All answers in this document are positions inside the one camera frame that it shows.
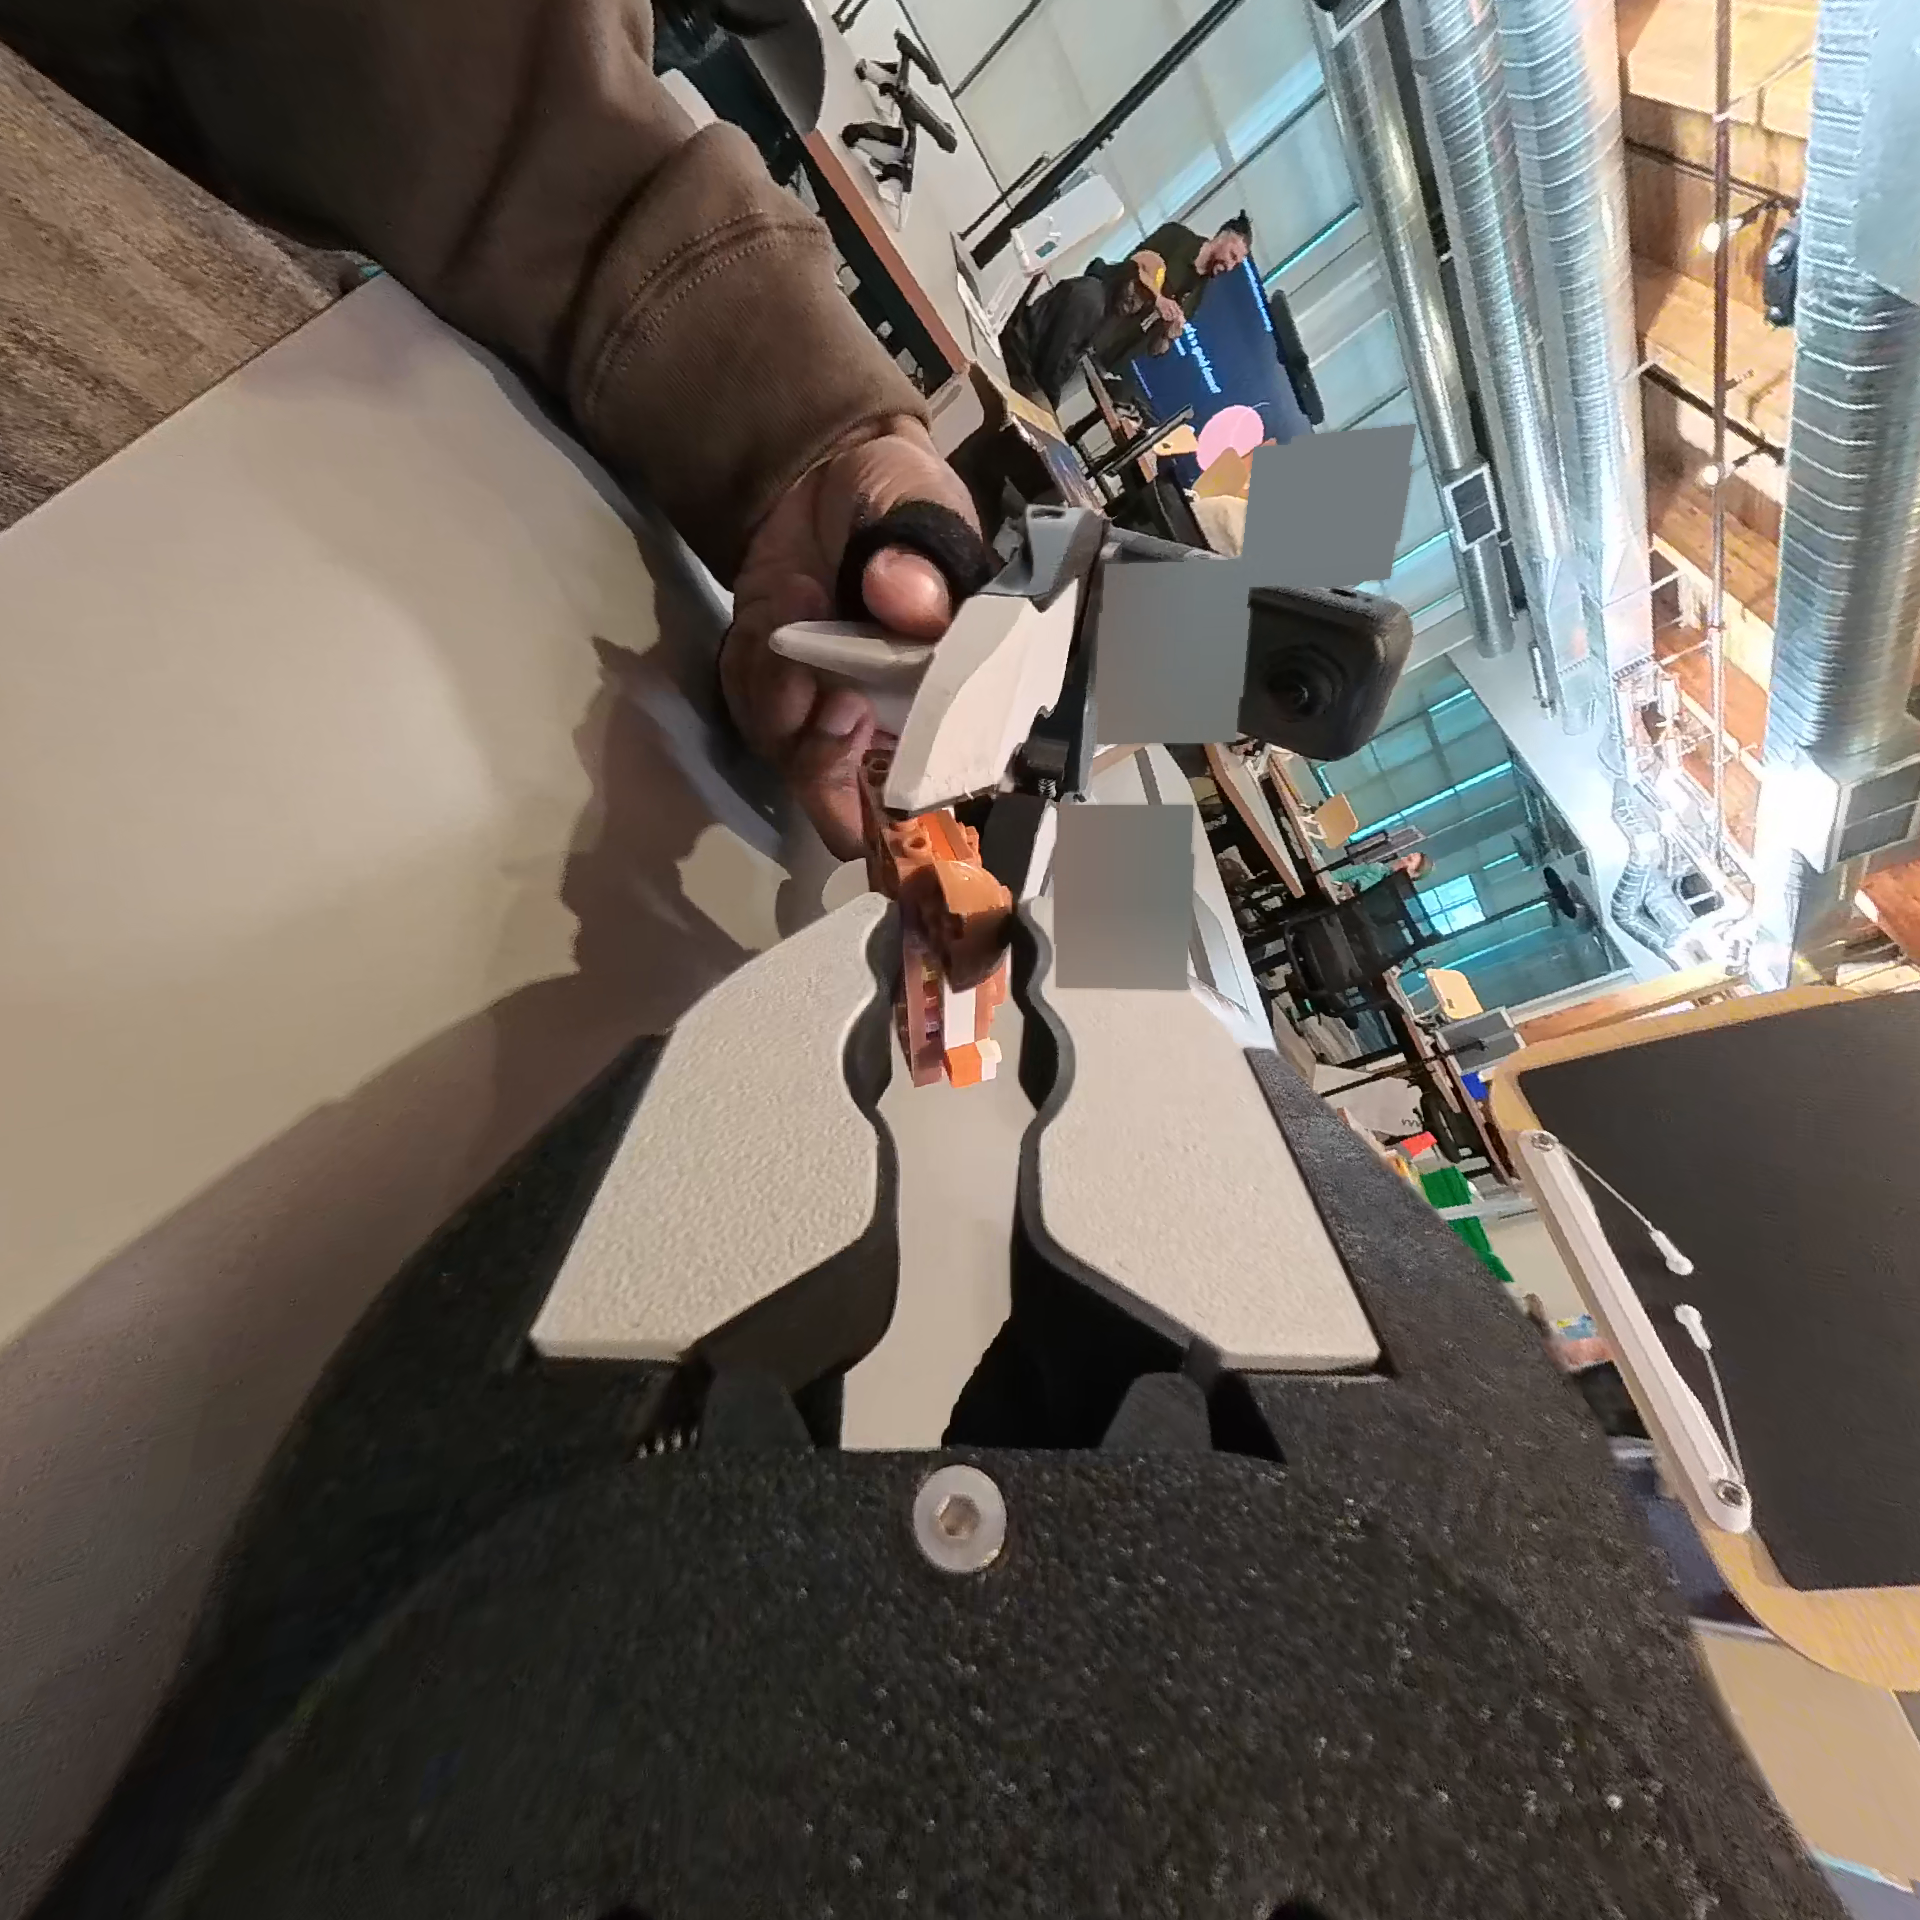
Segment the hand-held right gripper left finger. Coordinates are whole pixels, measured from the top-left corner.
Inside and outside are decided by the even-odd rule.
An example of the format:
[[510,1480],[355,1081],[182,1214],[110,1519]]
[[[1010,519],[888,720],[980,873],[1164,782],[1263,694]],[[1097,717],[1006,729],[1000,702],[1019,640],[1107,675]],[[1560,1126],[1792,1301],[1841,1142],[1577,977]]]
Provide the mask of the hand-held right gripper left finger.
[[900,914],[860,895],[666,1038],[530,1338],[556,1362],[853,1373],[900,1298]]

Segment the stack of colourful baseplates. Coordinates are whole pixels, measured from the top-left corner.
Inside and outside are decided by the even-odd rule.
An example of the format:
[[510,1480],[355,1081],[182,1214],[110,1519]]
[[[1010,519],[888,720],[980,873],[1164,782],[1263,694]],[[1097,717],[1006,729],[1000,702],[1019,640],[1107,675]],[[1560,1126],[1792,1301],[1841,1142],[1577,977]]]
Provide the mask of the stack of colourful baseplates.
[[1514,1277],[1496,1255],[1488,1230],[1479,1213],[1477,1188],[1471,1178],[1453,1164],[1439,1164],[1418,1175],[1418,1184],[1428,1204],[1447,1217],[1451,1232],[1479,1259],[1479,1262],[1503,1287],[1512,1287]]

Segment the orange-brown lego assembly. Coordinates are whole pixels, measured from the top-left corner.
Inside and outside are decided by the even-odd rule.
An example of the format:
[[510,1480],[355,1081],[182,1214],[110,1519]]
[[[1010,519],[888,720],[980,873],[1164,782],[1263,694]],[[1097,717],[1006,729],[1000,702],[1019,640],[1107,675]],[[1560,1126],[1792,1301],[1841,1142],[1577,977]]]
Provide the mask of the orange-brown lego assembly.
[[858,769],[862,857],[873,892],[900,923],[896,1033],[917,1088],[967,1090],[997,1079],[997,1015],[1006,1003],[1015,896],[986,866],[978,833],[949,809],[884,804],[888,743]]

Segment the black office chair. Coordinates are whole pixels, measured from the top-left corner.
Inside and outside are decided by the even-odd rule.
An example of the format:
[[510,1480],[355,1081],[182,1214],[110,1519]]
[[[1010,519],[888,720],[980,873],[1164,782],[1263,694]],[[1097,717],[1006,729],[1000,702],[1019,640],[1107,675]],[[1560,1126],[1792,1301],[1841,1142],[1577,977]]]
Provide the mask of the black office chair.
[[1355,1022],[1388,1013],[1391,972],[1414,961],[1430,934],[1410,900],[1381,885],[1295,917],[1278,941],[1305,1010]]

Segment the person's left hand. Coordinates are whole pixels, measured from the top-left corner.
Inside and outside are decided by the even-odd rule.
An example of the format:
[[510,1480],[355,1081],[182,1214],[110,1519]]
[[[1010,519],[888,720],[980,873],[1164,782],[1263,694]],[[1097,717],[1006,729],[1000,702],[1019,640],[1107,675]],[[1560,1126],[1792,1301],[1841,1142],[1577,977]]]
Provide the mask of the person's left hand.
[[988,548],[971,492],[915,417],[862,429],[811,469],[764,516],[733,584],[733,625],[719,659],[735,733],[775,774],[839,861],[862,854],[858,777],[877,736],[873,701],[824,685],[777,652],[796,623],[842,618],[847,552],[890,516],[939,522],[953,563],[918,545],[868,546],[860,571],[865,620],[912,643],[949,634],[958,607],[984,578]]

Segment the person's left forearm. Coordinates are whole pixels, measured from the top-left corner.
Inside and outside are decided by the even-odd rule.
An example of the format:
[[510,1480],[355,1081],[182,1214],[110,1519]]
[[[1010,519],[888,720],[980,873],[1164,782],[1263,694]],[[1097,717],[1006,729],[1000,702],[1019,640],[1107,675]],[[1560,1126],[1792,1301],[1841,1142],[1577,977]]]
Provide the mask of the person's left forearm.
[[644,5],[5,5],[5,42],[535,381],[720,578],[808,473],[926,422],[823,220],[662,86]]

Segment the silver ventilation duct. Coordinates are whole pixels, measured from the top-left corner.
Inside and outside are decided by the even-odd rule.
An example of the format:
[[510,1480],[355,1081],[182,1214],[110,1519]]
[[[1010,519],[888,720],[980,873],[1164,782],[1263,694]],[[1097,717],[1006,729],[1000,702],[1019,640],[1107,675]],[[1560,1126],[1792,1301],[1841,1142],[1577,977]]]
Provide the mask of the silver ventilation duct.
[[1652,652],[1612,3],[1403,6],[1548,709]]
[[1867,760],[1911,724],[1919,618],[1917,302],[1860,262],[1879,61],[1902,5],[1817,13],[1798,217],[1786,507],[1766,756]]

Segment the white mounting bar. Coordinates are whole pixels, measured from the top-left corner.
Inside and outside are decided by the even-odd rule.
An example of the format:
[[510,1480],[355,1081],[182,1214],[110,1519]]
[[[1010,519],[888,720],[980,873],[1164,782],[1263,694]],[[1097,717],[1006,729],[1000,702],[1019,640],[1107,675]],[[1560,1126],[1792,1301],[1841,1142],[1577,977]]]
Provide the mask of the white mounting bar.
[[1702,1521],[1732,1536],[1755,1529],[1755,1497],[1735,1440],[1730,1404],[1718,1375],[1706,1320],[1689,1303],[1676,1326],[1704,1360],[1713,1406],[1697,1395],[1668,1355],[1665,1332],[1642,1305],[1592,1193],[1588,1168],[1562,1141],[1539,1126],[1514,1141],[1524,1188],[1579,1277],[1588,1313],[1641,1410],[1649,1437],[1665,1453]]

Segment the black round wood-rimmed board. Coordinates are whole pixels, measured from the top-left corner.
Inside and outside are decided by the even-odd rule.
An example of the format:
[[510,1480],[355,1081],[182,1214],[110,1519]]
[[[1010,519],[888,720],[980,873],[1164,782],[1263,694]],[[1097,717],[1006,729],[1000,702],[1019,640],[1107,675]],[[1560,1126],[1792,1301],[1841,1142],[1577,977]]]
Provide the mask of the black round wood-rimmed board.
[[1704,1320],[1748,1535],[1700,1519],[1625,1386],[1732,1603],[1814,1666],[1915,1695],[1917,994],[1807,987],[1625,1021],[1516,1052],[1492,1109],[1522,1187],[1524,1131],[1585,1163],[1614,1253],[1711,1408],[1676,1311]]

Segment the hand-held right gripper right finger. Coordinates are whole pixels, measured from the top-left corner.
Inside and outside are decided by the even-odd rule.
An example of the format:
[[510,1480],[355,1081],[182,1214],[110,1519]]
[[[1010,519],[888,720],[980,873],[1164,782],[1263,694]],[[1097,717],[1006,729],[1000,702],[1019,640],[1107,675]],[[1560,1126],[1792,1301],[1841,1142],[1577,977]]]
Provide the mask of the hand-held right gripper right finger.
[[1019,911],[1019,1221],[1044,1265],[1245,1376],[1348,1379],[1381,1337],[1308,1188],[1242,1010],[1172,987],[1063,981],[1051,900]]

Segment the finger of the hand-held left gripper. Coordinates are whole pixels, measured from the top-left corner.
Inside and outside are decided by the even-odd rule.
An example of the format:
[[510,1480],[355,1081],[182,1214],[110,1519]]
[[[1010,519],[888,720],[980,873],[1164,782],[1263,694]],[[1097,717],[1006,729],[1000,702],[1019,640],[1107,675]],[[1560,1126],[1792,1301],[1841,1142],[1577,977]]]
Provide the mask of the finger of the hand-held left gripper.
[[1056,707],[1084,588],[1047,603],[980,592],[933,649],[883,788],[893,814],[922,814],[997,791],[1039,717]]
[[978,857],[984,870],[1015,905],[1044,892],[1058,841],[1054,798],[1023,791],[997,792],[978,826]]

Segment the large display screen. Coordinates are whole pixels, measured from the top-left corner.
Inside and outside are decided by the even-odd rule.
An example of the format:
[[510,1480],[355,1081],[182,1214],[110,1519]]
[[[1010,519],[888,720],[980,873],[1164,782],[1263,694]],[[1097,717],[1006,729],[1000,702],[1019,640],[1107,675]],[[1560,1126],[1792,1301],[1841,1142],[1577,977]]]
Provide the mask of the large display screen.
[[1199,443],[1210,422],[1242,410],[1260,419],[1260,444],[1315,435],[1327,408],[1285,294],[1270,292],[1248,257],[1213,277],[1166,353],[1142,353],[1120,377],[1142,420],[1189,412]]

